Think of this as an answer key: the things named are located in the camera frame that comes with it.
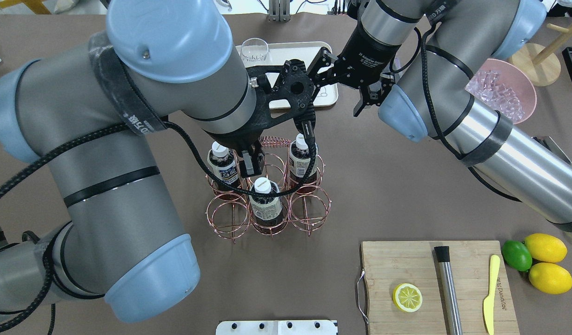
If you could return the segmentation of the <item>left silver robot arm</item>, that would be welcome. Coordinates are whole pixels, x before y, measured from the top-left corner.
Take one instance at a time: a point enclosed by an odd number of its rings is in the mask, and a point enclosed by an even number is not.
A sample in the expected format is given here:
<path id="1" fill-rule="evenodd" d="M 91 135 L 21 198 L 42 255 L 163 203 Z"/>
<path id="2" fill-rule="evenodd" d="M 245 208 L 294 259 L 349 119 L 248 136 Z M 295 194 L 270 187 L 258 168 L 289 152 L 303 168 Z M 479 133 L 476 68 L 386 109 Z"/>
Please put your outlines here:
<path id="1" fill-rule="evenodd" d="M 41 303 L 104 297 L 122 322 L 173 307 L 200 279 L 145 136 L 182 110 L 236 131 L 255 93 L 212 0 L 114 0 L 106 30 L 0 78 L 0 142 L 44 161 L 70 222 L 0 251 L 0 332 Z"/>

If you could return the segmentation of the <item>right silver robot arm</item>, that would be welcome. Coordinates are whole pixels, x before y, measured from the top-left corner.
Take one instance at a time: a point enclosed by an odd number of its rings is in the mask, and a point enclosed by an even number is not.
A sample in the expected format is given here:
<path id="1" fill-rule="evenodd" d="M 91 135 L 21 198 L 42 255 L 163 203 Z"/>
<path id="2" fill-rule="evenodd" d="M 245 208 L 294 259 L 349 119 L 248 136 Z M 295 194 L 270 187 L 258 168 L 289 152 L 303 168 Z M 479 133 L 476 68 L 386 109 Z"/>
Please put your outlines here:
<path id="1" fill-rule="evenodd" d="M 358 23 L 317 85 L 360 91 L 354 110 L 407 139 L 439 140 L 494 191 L 522 202 L 572 245 L 572 165 L 515 126 L 482 66 L 519 51 L 544 23 L 539 0 L 352 0 Z"/>

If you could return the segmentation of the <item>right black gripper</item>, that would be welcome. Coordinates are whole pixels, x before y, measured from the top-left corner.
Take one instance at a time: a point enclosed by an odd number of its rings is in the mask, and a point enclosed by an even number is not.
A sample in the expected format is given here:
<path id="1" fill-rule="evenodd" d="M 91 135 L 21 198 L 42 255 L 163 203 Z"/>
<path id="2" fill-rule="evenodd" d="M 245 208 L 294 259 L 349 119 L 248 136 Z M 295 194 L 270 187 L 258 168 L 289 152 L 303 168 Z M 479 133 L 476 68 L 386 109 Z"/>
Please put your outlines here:
<path id="1" fill-rule="evenodd" d="M 353 116 L 358 117 L 368 106 L 381 106 L 392 90 L 392 77 L 379 76 L 400 46 L 399 43 L 388 44 L 376 40 L 365 31 L 363 25 L 357 25 L 338 56 L 328 49 L 320 49 L 307 67 L 306 74 L 313 87 L 341 83 L 357 88 L 360 100 L 353 109 Z M 319 72 L 333 64 L 333 69 Z"/>

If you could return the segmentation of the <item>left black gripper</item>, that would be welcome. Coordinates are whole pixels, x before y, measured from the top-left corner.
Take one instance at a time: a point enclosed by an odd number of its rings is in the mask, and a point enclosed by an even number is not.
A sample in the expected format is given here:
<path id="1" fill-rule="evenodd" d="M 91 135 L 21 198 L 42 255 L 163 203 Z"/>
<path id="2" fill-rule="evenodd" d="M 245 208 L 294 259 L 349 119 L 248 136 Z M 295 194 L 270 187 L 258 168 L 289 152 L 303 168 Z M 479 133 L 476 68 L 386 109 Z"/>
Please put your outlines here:
<path id="1" fill-rule="evenodd" d="M 244 121 L 244 116 L 235 112 L 215 121 L 203 121 L 202 129 L 216 142 L 240 152 L 240 176 L 254 177 L 263 172 L 265 154 L 260 144 L 260 136 L 268 127 L 268 116 L 254 112 Z"/>

